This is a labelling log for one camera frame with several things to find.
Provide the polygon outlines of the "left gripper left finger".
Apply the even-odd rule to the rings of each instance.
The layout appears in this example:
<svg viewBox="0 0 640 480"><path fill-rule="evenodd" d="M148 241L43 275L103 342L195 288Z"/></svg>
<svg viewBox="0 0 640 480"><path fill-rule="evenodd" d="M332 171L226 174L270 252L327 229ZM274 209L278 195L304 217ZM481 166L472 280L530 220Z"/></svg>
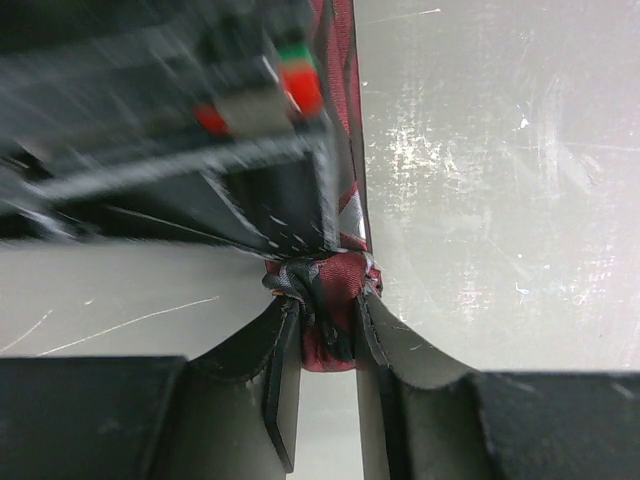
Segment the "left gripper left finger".
<svg viewBox="0 0 640 480"><path fill-rule="evenodd" d="M294 467L300 308L279 297L195 359L5 358L5 479L282 479Z"/></svg>

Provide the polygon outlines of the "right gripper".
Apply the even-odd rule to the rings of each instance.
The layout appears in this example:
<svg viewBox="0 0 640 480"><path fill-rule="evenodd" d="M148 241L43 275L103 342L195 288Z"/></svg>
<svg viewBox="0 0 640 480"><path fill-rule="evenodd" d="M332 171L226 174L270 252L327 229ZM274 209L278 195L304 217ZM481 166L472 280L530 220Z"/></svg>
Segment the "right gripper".
<svg viewBox="0 0 640 480"><path fill-rule="evenodd" d="M309 158L333 190L307 1L5 1L1 196L73 200Z"/></svg>

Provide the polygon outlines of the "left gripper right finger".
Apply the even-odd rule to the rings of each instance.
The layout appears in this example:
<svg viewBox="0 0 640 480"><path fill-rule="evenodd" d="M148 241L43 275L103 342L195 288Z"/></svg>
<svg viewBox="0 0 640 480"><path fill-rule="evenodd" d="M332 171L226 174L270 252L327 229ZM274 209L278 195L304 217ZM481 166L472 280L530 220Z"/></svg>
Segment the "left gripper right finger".
<svg viewBox="0 0 640 480"><path fill-rule="evenodd" d="M368 479L635 479L635 372L478 371L357 299Z"/></svg>

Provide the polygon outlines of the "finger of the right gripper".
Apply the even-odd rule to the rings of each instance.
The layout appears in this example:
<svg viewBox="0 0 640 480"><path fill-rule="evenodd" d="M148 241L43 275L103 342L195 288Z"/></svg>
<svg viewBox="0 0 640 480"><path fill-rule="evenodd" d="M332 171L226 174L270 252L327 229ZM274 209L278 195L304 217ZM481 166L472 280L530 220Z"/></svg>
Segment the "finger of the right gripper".
<svg viewBox="0 0 640 480"><path fill-rule="evenodd" d="M267 259L339 247L331 149L195 149L96 174L89 222L109 237L226 245Z"/></svg>

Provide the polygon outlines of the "dark red patterned tie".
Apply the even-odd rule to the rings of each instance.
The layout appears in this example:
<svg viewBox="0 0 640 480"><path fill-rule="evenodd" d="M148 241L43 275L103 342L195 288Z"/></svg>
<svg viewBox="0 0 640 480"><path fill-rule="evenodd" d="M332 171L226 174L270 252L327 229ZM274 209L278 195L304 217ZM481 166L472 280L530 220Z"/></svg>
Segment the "dark red patterned tie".
<svg viewBox="0 0 640 480"><path fill-rule="evenodd" d="M316 1L313 9L312 51L337 144L340 248L282 264L269 262L263 282L300 304L304 368L342 372L355 366L356 299L366 287L381 291L382 280L372 258L366 202L354 4Z"/></svg>

